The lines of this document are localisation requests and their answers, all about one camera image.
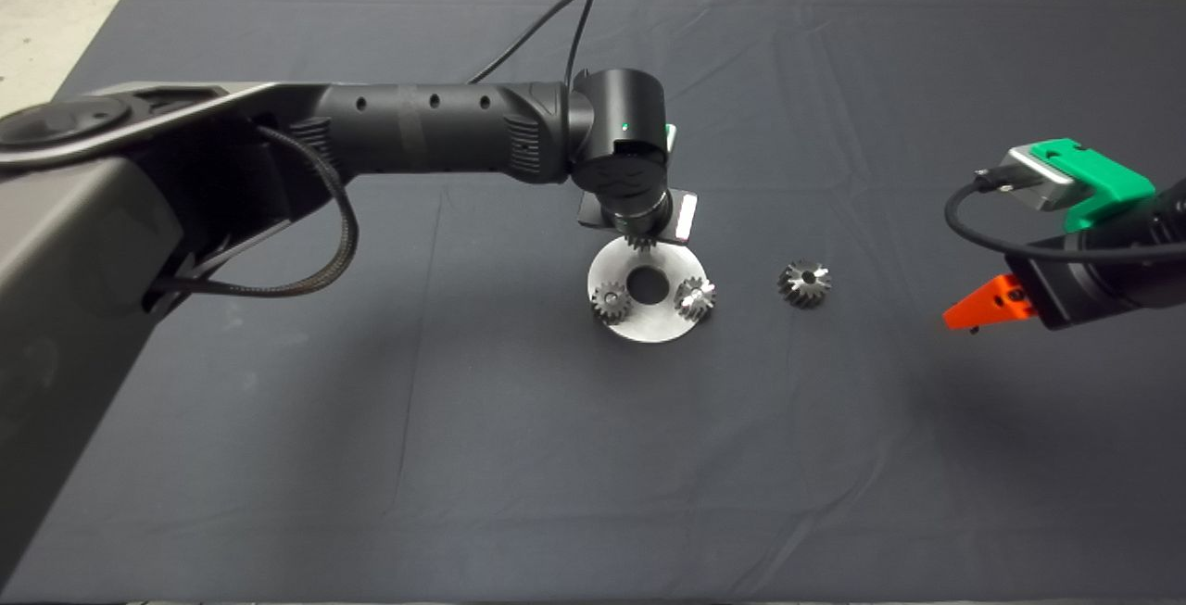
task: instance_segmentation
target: small gear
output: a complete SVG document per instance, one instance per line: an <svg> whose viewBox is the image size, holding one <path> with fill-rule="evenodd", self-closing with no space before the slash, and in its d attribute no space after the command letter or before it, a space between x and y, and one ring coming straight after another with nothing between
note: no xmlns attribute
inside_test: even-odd
<svg viewBox="0 0 1186 605"><path fill-rule="evenodd" d="M621 284L601 284L593 291L593 297L589 297L589 304L593 306L593 314L606 325L621 323L633 307L630 293Z"/></svg>
<svg viewBox="0 0 1186 605"><path fill-rule="evenodd" d="M675 291L675 310L688 320L702 320L716 306L716 286L693 276Z"/></svg>
<svg viewBox="0 0 1186 605"><path fill-rule="evenodd" d="M798 260L778 276L778 292L797 308L815 308L831 289L831 273L818 262Z"/></svg>
<svg viewBox="0 0 1186 605"><path fill-rule="evenodd" d="M655 248L655 240L650 237L633 237L631 235L626 235L623 238L626 240L626 246L639 253Z"/></svg>

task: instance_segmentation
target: metal gear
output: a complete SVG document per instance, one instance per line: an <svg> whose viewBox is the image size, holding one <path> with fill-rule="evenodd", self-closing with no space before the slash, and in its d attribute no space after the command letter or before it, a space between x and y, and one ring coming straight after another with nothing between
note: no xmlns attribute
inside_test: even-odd
<svg viewBox="0 0 1186 605"><path fill-rule="evenodd" d="M831 289L831 273L818 262L798 260L778 276L778 292L797 308L815 308Z"/></svg>
<svg viewBox="0 0 1186 605"><path fill-rule="evenodd" d="M626 235L623 238L626 240L626 246L631 247L632 249L639 253L655 248L655 240L650 237L635 237L631 235Z"/></svg>
<svg viewBox="0 0 1186 605"><path fill-rule="evenodd" d="M635 301L631 300L626 286L621 284L601 284L589 297L593 314L606 325L617 325L626 319Z"/></svg>
<svg viewBox="0 0 1186 605"><path fill-rule="evenodd" d="M675 291L675 310L688 320L702 320L716 306L716 286L693 276Z"/></svg>

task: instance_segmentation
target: metal plate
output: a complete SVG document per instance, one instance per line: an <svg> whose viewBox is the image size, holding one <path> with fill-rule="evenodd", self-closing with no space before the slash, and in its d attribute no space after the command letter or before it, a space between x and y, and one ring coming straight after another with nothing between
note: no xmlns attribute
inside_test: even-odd
<svg viewBox="0 0 1186 605"><path fill-rule="evenodd" d="M640 267L661 272L668 281L668 294L658 304L643 304L635 298L635 306L626 319L617 325L606 325L619 337L639 343L663 343L677 339L696 326L695 320L680 316L675 308L675 293L680 282L700 276L706 279L703 266L687 247L656 243L636 251L626 240L618 237L610 242L593 259L588 275L588 297L601 284L617 282L627 286L630 274Z"/></svg>

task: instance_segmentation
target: dark gray fabric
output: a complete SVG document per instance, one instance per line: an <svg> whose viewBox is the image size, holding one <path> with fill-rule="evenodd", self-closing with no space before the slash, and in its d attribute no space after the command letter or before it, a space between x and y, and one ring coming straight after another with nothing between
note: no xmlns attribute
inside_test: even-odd
<svg viewBox="0 0 1186 605"><path fill-rule="evenodd" d="M123 0L63 87L460 81L551 0ZM1184 311L951 333L1003 270L945 196L1076 136L1166 186L1186 0L598 0L661 77L720 308L588 316L572 186L366 178L355 266L153 336L5 600L1186 594ZM497 78L555 78L574 14ZM1058 229L1013 200L970 218ZM327 211L227 279L296 278ZM817 312L774 292L825 260Z"/></svg>

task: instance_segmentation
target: cable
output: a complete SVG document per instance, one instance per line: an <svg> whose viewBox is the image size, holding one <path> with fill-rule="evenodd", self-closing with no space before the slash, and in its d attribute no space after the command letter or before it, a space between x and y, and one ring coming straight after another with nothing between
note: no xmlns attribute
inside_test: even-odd
<svg viewBox="0 0 1186 605"><path fill-rule="evenodd" d="M301 158L308 163L308 166L312 167L313 171L317 171L321 183L325 184L325 190L330 192L330 197L338 204L338 211L342 212L342 238L339 238L338 242L338 250L333 254L330 262L326 263L325 267L319 268L318 272L314 272L312 275L301 279L300 281L285 284L282 286L251 288L235 284L209 281L205 279L171 278L158 279L152 285L152 289L154 292L255 298L296 297L315 293L317 291L325 288L330 284L337 281L346 268L350 267L351 260L355 259L355 250L358 248L358 219L355 217L355 210L350 204L349 196L346 196L346 190L342 184L342 178L338 177L338 171L336 171L330 163L321 158L321 154L319 154L317 149L312 148L312 146L305 145L304 141L289 138L288 135L273 130L272 128L264 128L262 125L256 127L256 130L263 138L275 141L281 146L288 146L289 149L301 154Z"/></svg>
<svg viewBox="0 0 1186 605"><path fill-rule="evenodd" d="M982 246L989 250L1024 257L1029 260L1050 260L1050 262L1066 262L1080 265L1142 265L1146 262L1181 262L1186 260L1186 244L1161 244L1155 247L1116 248L1097 250L1060 250L1029 244L1015 244L1005 240L989 237L969 228L965 222L959 221L959 205L963 200L976 192L991 192L997 190L999 184L977 177L976 182L967 184L950 198L943 208L943 216L955 234L969 242Z"/></svg>
<svg viewBox="0 0 1186 605"><path fill-rule="evenodd" d="M528 26L527 31L524 31L522 36L518 36L517 40L514 40L514 43L511 43L509 47L504 49L503 53L498 55L498 57L496 57L495 60L491 60L490 64L486 65L486 68L478 70L478 74L474 74L474 76L470 78L467 84L477 84L478 82L482 82L483 78L489 77L490 74L493 72L493 70L498 70L498 66L500 64L506 63L506 59L509 59L511 55L517 52L518 49L523 46L523 44L527 44L527 40L530 40L531 36L535 36L535 32L538 31L540 27L543 27L546 23L548 23L548 19L556 17L556 13L559 13L559 11L565 9L568 5L572 4L572 1L575 0L556 1L554 6L550 6L550 8L546 11L546 13L543 13L538 19L535 19L531 26ZM576 31L573 32L573 43L568 47L568 64L565 68L565 87L572 85L573 64L576 63L576 47L581 44L581 34L584 34L585 32L585 21L586 19L588 19L589 9L592 8L593 8L593 0L585 0L585 9L581 11L581 19L580 21L576 23Z"/></svg>

